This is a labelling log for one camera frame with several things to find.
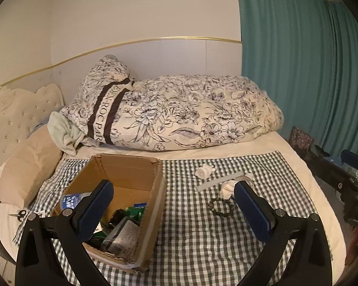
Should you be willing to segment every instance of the brown box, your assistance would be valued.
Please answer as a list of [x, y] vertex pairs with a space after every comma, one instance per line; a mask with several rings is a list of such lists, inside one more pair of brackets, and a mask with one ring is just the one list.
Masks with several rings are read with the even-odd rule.
[[[115, 268], [130, 273], [145, 271], [151, 262], [166, 200], [162, 161], [156, 158], [105, 153], [93, 156], [65, 189], [64, 195], [91, 192], [102, 179], [111, 181], [114, 186], [113, 200], [103, 217], [105, 222], [109, 222], [117, 209], [147, 202], [137, 245], [128, 259], [102, 252], [86, 243], [83, 243], [84, 247], [90, 257]], [[59, 204], [53, 213], [61, 213]]]

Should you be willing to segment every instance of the bracelet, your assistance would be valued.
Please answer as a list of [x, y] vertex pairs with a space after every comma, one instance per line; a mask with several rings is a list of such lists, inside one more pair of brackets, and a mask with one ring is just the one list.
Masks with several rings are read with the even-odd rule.
[[[221, 202], [227, 204], [229, 207], [229, 212], [223, 213], [220, 211], [216, 211], [214, 208], [214, 205], [213, 205], [213, 203], [215, 201], [221, 201]], [[235, 210], [235, 206], [233, 205], [233, 203], [231, 203], [229, 200], [225, 200], [223, 198], [212, 198], [211, 201], [208, 202], [207, 207], [210, 209], [210, 211], [213, 213], [213, 215], [218, 215], [221, 217], [228, 217], [228, 216], [232, 215], [232, 212]]]

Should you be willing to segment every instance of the bed sheet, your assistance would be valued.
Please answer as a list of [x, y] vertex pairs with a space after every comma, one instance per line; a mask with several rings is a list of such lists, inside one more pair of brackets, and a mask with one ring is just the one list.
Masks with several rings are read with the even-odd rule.
[[[344, 260], [346, 257], [346, 246], [341, 231], [340, 224], [321, 191], [319, 185], [312, 176], [305, 162], [293, 151], [289, 144], [277, 132], [270, 132], [262, 135], [250, 142], [231, 143], [210, 148], [190, 149], [183, 151], [152, 152], [140, 151], [114, 146], [104, 146], [100, 148], [83, 146], [77, 151], [75, 157], [64, 154], [64, 159], [90, 159], [91, 156], [98, 153], [111, 153], [123, 155], [139, 155], [147, 157], [156, 157], [159, 159], [203, 159], [203, 158], [226, 158], [245, 155], [257, 155], [262, 153], [271, 153], [279, 151], [292, 170], [295, 172], [304, 188], [313, 200], [314, 206], [324, 224], [326, 234], [330, 243], [333, 255], [332, 273], [333, 283], [341, 276], [344, 269]], [[17, 246], [12, 242], [19, 222], [16, 217], [8, 216], [15, 214], [19, 208], [10, 204], [0, 204], [0, 239], [9, 254], [16, 259]]]

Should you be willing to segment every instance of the gold trim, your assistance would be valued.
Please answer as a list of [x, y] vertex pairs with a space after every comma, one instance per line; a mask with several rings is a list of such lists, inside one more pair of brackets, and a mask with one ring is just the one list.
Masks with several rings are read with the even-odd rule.
[[152, 38], [152, 39], [145, 39], [145, 40], [137, 40], [137, 41], [130, 41], [130, 42], [124, 42], [124, 43], [119, 43], [119, 44], [114, 44], [114, 45], [110, 45], [110, 46], [106, 46], [106, 47], [101, 47], [101, 48], [97, 48], [94, 49], [92, 51], [88, 51], [85, 52], [81, 55], [77, 55], [75, 57], [69, 58], [67, 60], [64, 60], [62, 62], [59, 62], [53, 66], [48, 66], [46, 68], [42, 68], [40, 70], [36, 70], [30, 73], [27, 73], [25, 75], [21, 75], [19, 77], [14, 78], [13, 80], [7, 81], [6, 83], [1, 84], [0, 86], [5, 86], [8, 85], [10, 83], [13, 83], [16, 80], [19, 80], [23, 77], [32, 75], [32, 74], [36, 74], [38, 72], [42, 72], [42, 71], [46, 71], [46, 70], [50, 70], [51, 68], [55, 68], [57, 66], [60, 66], [61, 64], [64, 64], [66, 62], [69, 62], [71, 60], [74, 60], [76, 58], [80, 58], [89, 54], [92, 54], [93, 52], [97, 52], [97, 51], [102, 51], [105, 49], [110, 49], [110, 48], [114, 48], [114, 47], [119, 47], [119, 46], [124, 46], [124, 45], [130, 45], [130, 44], [136, 44], [136, 43], [144, 43], [144, 42], [151, 42], [151, 41], [159, 41], [159, 40], [207, 40], [207, 41], [219, 41], [219, 42], [227, 42], [227, 43], [237, 43], [237, 44], [242, 44], [241, 41], [237, 41], [237, 40], [230, 40], [230, 39], [224, 39], [224, 38], [208, 38], [208, 37], [203, 37], [203, 36], [165, 36], [162, 38]]

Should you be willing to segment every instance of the curtain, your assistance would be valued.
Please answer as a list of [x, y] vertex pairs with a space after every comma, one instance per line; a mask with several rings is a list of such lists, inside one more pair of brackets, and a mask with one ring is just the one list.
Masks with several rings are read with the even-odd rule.
[[242, 73], [332, 156], [358, 153], [358, 24], [343, 3], [239, 0]]

